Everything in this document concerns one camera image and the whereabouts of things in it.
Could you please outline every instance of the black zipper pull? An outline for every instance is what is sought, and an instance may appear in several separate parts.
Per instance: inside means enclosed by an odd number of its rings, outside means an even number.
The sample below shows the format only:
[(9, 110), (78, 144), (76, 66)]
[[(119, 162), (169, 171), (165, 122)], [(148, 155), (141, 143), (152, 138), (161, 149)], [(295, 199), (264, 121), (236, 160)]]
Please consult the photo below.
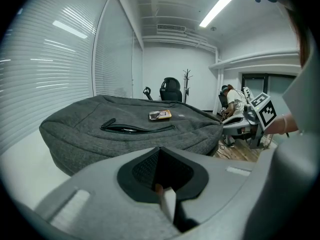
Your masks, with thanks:
[(113, 124), (116, 121), (115, 118), (110, 119), (109, 121), (105, 122), (103, 125), (100, 126), (101, 130), (106, 129), (109, 125)]

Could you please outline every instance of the ceiling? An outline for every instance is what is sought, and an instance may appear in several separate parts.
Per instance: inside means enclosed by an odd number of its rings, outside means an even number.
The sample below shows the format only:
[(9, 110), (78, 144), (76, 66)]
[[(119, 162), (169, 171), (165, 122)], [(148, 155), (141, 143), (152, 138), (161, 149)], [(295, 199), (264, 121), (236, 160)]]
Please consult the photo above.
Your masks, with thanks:
[(206, 27), (201, 21), (218, 0), (138, 0), (143, 35), (155, 35), (157, 24), (184, 26), (204, 36), (210, 43), (221, 44), (233, 35), (250, 31), (270, 19), (283, 16), (275, 3), (261, 0), (232, 0)]

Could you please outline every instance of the wooden floor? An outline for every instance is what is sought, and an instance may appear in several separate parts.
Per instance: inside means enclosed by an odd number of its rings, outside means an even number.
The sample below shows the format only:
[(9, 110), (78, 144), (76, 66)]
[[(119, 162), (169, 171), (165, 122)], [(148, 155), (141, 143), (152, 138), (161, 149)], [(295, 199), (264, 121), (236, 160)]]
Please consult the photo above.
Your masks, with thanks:
[(263, 148), (250, 149), (248, 144), (242, 139), (236, 139), (234, 147), (225, 146), (224, 140), (219, 140), (219, 149), (215, 153), (215, 158), (256, 162)]

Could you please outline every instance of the zipper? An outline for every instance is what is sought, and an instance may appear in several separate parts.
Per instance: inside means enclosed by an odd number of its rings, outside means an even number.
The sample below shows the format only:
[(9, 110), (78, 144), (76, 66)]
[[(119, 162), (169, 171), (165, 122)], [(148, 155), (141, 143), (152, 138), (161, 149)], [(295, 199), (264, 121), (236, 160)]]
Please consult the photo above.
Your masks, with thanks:
[(117, 134), (155, 134), (164, 131), (173, 130), (173, 125), (166, 126), (160, 129), (143, 129), (127, 124), (113, 124), (116, 121), (115, 118), (105, 122), (100, 126), (100, 129), (106, 132), (117, 133)]

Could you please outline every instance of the coat rack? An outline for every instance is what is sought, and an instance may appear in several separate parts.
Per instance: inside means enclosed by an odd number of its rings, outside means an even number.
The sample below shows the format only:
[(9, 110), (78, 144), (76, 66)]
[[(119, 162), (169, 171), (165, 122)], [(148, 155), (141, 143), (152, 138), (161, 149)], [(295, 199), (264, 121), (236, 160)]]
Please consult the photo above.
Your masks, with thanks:
[(184, 87), (184, 103), (187, 102), (187, 95), (189, 96), (189, 89), (188, 88), (188, 81), (190, 78), (193, 77), (193, 75), (189, 76), (189, 73), (190, 73), (191, 70), (187, 69), (186, 71), (183, 71), (185, 72), (184, 74), (184, 80), (185, 80), (185, 87)]

